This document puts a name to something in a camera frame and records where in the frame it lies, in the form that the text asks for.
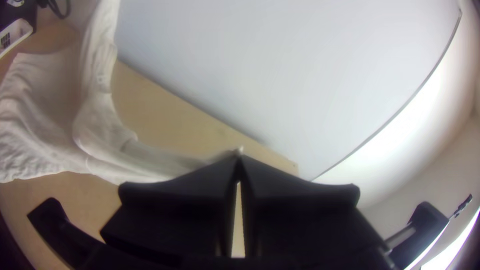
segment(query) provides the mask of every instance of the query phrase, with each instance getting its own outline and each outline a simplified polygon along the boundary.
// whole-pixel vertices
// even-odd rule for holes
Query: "white wall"
[[[411,180],[451,141],[474,104],[480,64],[480,22],[470,0],[444,58],[418,95],[372,140],[318,177],[360,187],[359,207],[373,205]]]
[[[387,199],[362,212],[377,232],[388,238],[407,224],[419,203],[430,202],[449,217],[469,194],[472,202],[450,222],[419,266],[457,238],[480,206],[480,119],[476,114],[432,164]]]
[[[313,179],[428,76],[454,0],[123,0],[119,56]]]

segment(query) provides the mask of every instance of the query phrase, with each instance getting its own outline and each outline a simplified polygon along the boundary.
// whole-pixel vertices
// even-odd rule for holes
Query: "white towel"
[[[0,85],[0,182],[64,171],[114,184],[173,179],[200,160],[154,149],[124,127],[112,101],[119,0],[99,1],[81,45],[19,53]]]

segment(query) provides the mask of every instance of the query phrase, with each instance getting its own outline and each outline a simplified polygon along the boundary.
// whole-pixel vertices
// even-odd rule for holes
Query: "wooden surface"
[[[25,40],[0,59],[0,79],[17,52],[51,53],[78,40],[62,23],[55,23]],[[244,146],[244,152],[290,174],[293,162],[196,109],[117,61],[112,78],[115,107],[141,141],[194,157]],[[27,214],[49,197],[58,199],[73,224],[102,240],[99,230],[120,206],[117,186],[88,174],[63,172],[0,184],[0,211],[13,237],[39,270],[68,269],[46,246]]]

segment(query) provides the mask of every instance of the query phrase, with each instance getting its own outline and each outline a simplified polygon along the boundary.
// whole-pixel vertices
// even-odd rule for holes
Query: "white backdrop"
[[[431,72],[455,0],[123,0],[119,57],[313,179]]]

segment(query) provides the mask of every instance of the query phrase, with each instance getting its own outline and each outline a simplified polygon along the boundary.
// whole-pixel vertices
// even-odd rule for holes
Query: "black plastic mount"
[[[245,258],[230,258],[241,182]],[[28,218],[73,269],[390,269],[353,184],[304,181],[247,156],[174,180],[120,185],[102,243],[50,198]]]

